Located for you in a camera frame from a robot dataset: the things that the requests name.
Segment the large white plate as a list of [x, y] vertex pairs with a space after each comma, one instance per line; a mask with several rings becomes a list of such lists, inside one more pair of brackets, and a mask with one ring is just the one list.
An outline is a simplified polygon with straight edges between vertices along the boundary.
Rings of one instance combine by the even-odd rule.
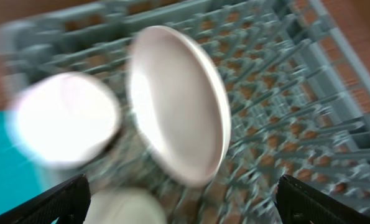
[[231, 110], [207, 52], [167, 26], [138, 32], [127, 63], [126, 93], [142, 140], [171, 178], [210, 182], [228, 151]]

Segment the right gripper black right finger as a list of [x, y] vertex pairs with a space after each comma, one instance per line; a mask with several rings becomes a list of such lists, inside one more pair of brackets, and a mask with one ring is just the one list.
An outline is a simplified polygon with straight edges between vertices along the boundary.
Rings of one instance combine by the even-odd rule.
[[359, 213], [291, 175], [280, 177], [275, 206], [283, 224], [370, 224]]

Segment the teal plastic tray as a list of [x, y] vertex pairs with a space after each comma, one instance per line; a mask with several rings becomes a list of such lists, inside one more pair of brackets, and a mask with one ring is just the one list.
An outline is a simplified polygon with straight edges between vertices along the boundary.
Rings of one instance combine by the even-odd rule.
[[5, 121], [0, 111], [0, 215], [49, 189], [36, 166], [10, 141]]

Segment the white bowl with brown food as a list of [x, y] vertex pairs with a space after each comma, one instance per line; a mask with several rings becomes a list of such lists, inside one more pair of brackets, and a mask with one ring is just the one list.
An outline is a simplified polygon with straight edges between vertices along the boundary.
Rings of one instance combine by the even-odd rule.
[[166, 224], [161, 204], [145, 190], [101, 190], [91, 196], [84, 224]]

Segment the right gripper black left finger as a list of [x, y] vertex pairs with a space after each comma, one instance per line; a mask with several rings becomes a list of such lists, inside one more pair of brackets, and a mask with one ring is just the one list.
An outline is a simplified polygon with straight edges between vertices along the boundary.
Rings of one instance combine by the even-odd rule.
[[76, 175], [0, 215], [0, 224], [83, 224], [91, 202], [86, 175]]

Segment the pink bowl with rice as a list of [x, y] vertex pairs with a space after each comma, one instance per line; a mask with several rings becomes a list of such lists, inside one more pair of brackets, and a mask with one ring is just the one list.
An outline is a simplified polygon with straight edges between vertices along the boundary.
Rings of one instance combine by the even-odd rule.
[[81, 72], [45, 78], [19, 92], [6, 111], [18, 151], [53, 169], [85, 165], [121, 126], [120, 103], [101, 80]]

